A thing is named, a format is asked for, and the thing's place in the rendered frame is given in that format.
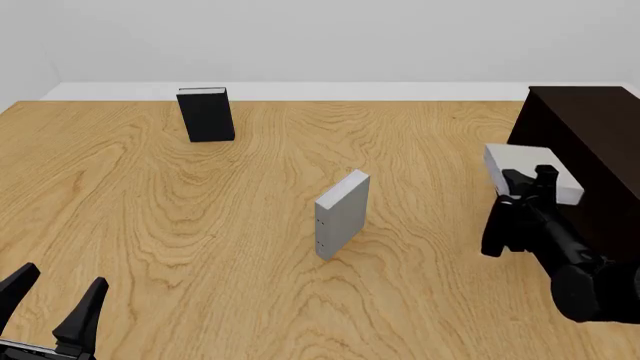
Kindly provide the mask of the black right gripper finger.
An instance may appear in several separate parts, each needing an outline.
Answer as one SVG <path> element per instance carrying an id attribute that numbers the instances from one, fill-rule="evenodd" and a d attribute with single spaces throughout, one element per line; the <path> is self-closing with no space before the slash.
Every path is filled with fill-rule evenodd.
<path id="1" fill-rule="evenodd" d="M 505 179 L 508 195 L 510 197 L 521 197 L 526 194 L 531 186 L 531 178 L 515 169 L 502 170 Z"/>
<path id="2" fill-rule="evenodd" d="M 550 164 L 540 164 L 535 167 L 537 174 L 533 182 L 536 194 L 541 197 L 555 197 L 557 192 L 558 171 Z"/>

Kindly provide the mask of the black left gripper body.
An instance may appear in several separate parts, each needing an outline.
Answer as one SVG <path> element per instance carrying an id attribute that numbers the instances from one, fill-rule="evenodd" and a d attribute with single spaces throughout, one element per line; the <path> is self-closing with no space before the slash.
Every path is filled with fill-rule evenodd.
<path id="1" fill-rule="evenodd" d="M 68 356 L 46 347 L 0 339 L 0 360 L 93 360 L 93 356 Z"/>

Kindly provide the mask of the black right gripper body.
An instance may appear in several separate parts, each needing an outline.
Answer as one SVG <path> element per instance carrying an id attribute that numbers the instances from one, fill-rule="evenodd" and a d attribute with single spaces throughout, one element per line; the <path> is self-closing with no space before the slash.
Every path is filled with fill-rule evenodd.
<path id="1" fill-rule="evenodd" d="M 498 220 L 557 220 L 555 195 L 530 195 L 514 199 L 499 195 L 494 203 L 494 215 Z"/>

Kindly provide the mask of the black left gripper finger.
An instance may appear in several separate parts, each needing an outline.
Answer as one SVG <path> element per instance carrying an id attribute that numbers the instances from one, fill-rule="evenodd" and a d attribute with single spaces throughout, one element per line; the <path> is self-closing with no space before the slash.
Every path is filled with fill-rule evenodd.
<path id="1" fill-rule="evenodd" d="M 96 278 L 73 311 L 53 330 L 56 353 L 95 353 L 100 312 L 108 289 L 109 284 L 105 278 Z"/>
<path id="2" fill-rule="evenodd" d="M 34 263 L 26 263 L 12 275 L 0 281 L 0 327 L 5 327 L 17 306 L 39 278 Z"/>

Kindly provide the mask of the white book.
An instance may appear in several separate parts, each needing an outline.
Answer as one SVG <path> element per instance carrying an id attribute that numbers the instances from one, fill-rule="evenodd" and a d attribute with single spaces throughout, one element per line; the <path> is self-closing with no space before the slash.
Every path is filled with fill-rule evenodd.
<path id="1" fill-rule="evenodd" d="M 487 143 L 484 161 L 498 195 L 519 198 L 518 194 L 509 190 L 502 174 L 503 170 L 517 170 L 524 176 L 535 178 L 535 167 L 538 165 L 552 165 L 559 173 L 556 184 L 556 203 L 577 206 L 584 194 L 584 188 L 577 179 L 548 148 Z"/>

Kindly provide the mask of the dark brown wooden cabinet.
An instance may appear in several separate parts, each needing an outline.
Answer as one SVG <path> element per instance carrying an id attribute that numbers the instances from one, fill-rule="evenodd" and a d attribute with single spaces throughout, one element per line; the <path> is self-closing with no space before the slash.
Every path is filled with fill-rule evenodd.
<path id="1" fill-rule="evenodd" d="M 562 215 L 598 254 L 640 261 L 640 98 L 621 86 L 532 86 L 507 143 L 551 149 L 584 189 Z"/>

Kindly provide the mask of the grey book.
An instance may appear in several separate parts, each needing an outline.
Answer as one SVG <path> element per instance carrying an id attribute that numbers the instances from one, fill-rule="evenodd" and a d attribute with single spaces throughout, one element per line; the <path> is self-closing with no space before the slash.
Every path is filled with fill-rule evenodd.
<path id="1" fill-rule="evenodd" d="M 315 201 L 315 251 L 330 260 L 365 224 L 370 176 L 353 170 Z"/>

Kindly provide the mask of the black book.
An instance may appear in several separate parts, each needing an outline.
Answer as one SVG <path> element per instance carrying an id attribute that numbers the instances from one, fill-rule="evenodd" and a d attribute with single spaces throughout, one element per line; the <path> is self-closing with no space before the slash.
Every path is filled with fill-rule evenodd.
<path id="1" fill-rule="evenodd" d="M 192 143 L 235 140 L 225 87 L 179 89 L 176 98 Z"/>

